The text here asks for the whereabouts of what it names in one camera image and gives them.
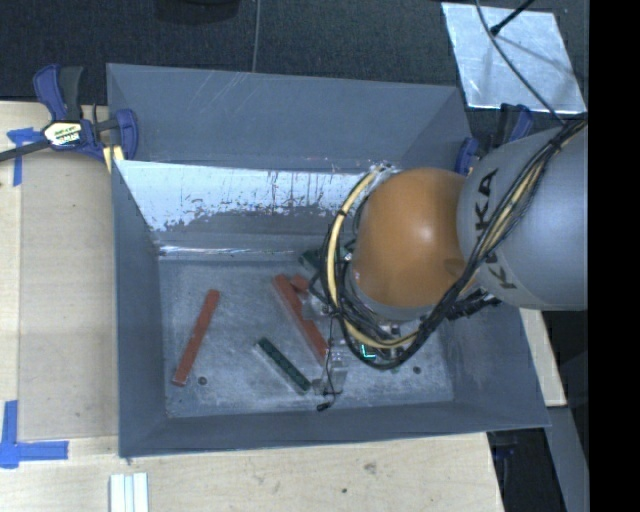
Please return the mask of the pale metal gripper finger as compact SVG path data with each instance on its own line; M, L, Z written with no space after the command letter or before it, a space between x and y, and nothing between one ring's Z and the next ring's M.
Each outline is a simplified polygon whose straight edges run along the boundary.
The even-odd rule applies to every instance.
M331 318L332 309L324 300L312 294L302 299L302 318L314 322Z
M349 362L341 350L330 349L326 355L322 374L312 382L316 395L337 396L343 392L349 371Z

